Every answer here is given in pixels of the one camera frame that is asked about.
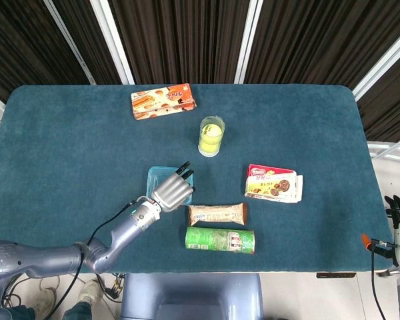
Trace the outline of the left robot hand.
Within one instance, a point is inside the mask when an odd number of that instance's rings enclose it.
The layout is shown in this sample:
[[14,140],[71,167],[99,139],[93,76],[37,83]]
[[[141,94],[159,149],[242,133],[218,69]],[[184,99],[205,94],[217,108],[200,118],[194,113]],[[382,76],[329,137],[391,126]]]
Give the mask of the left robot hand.
[[191,178],[194,171],[189,168],[190,162],[179,168],[152,167],[149,171],[149,193],[157,202],[162,212],[172,212],[181,205],[186,205],[195,192]]

